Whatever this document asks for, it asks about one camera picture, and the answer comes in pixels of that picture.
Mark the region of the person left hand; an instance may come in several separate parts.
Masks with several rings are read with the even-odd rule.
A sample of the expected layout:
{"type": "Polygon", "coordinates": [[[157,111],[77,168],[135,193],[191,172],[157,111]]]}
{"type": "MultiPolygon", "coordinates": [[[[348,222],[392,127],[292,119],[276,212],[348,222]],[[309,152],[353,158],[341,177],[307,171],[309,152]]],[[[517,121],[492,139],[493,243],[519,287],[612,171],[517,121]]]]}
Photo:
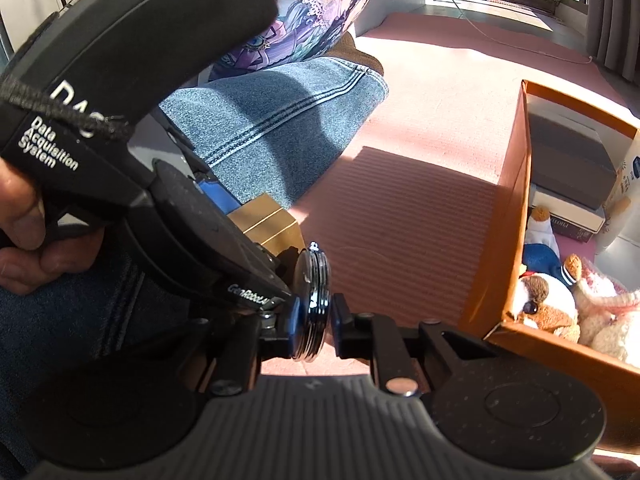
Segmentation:
{"type": "Polygon", "coordinates": [[[1,231],[13,243],[1,251],[1,287],[25,296],[65,273],[90,269],[103,232],[46,241],[43,201],[34,182],[7,162],[1,163],[1,231]]]}

